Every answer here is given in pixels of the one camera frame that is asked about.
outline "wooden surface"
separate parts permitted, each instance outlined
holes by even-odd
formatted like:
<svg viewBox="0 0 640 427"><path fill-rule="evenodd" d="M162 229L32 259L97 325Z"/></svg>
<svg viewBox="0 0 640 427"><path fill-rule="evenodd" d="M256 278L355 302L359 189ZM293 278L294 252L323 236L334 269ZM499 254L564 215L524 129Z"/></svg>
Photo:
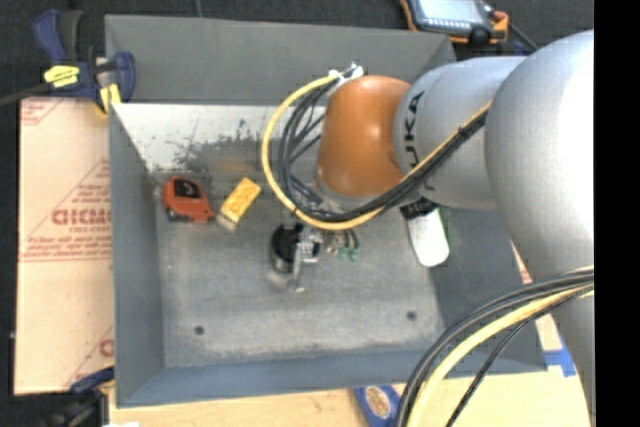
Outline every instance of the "wooden surface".
<svg viewBox="0 0 640 427"><path fill-rule="evenodd" d="M429 426L442 426L471 379L445 381L430 408ZM397 386L401 393L402 386ZM367 426L351 390L117 409L110 393L113 424L141 427L315 427ZM456 427L588 427L577 377L547 372L490 376L456 422Z"/></svg>

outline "clamp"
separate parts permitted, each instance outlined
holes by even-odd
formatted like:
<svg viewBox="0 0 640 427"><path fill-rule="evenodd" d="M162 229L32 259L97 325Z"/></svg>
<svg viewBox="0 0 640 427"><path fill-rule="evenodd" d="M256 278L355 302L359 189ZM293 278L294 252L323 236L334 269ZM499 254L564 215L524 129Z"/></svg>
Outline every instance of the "clamp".
<svg viewBox="0 0 640 427"><path fill-rule="evenodd" d="M93 59L78 61L76 52L77 27L84 13L79 10L60 13L51 9L33 22L33 33L38 46L51 61L44 73L49 94L63 97L82 97L93 100L107 112L110 103L131 98L135 86L134 58L130 52L116 52L101 65ZM103 87L97 80L99 73L113 71L116 84Z"/></svg>

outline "yellow sponge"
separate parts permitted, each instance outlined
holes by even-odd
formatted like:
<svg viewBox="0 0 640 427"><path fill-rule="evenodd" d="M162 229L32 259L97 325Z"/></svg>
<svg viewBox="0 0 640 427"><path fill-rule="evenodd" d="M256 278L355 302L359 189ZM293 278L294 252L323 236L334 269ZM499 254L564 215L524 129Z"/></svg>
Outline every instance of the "yellow sponge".
<svg viewBox="0 0 640 427"><path fill-rule="evenodd" d="M251 203L258 197L261 189L257 183L248 178L243 178L220 207L220 213L237 223Z"/></svg>

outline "cardboard sheet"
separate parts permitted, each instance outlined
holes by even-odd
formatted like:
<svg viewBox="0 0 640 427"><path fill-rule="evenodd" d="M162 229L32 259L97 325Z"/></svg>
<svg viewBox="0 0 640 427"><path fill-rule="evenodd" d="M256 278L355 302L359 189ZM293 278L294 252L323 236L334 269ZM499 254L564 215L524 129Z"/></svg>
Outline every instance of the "cardboard sheet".
<svg viewBox="0 0 640 427"><path fill-rule="evenodd" d="M65 391L113 364L107 118L60 98L20 115L14 392Z"/></svg>

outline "cable bundle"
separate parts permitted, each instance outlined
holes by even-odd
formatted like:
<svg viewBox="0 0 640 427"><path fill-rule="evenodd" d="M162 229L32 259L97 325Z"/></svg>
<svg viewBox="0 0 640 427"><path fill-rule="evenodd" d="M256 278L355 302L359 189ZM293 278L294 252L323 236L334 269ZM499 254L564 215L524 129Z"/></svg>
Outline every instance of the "cable bundle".
<svg viewBox="0 0 640 427"><path fill-rule="evenodd" d="M594 270L525 285L507 293L462 318L449 328L422 357L407 382L395 418L396 427L416 427L425 423L427 406L437 385L471 350L497 333L510 330L476 374L467 392L453 411L447 427L453 425L491 364L507 344L528 323L555 308L594 290Z"/></svg>
<svg viewBox="0 0 640 427"><path fill-rule="evenodd" d="M321 79L310 82L306 86L295 91L276 110L267 124L261 149L262 168L269 186L278 199L301 220L317 228L325 230L346 230L354 228L372 219L378 214L399 206L406 202L425 182L431 174L460 147L471 135L484 126L489 106L487 103L478 112L471 116L458 130L450 134L427 157L418 163L402 181L384 194L373 200L348 211L336 211L323 208L322 198L302 181L293 175L291 167L293 163L315 144L320 136L310 141L306 138L319 125L323 116L313 119L314 108L319 100L329 91L338 86L341 81L349 79L357 68L351 66L347 70L327 75ZM287 109L297 100L301 100L294 108L287 121L280 149L278 151L277 169L279 183L276 181L270 164L270 142L273 131Z"/></svg>

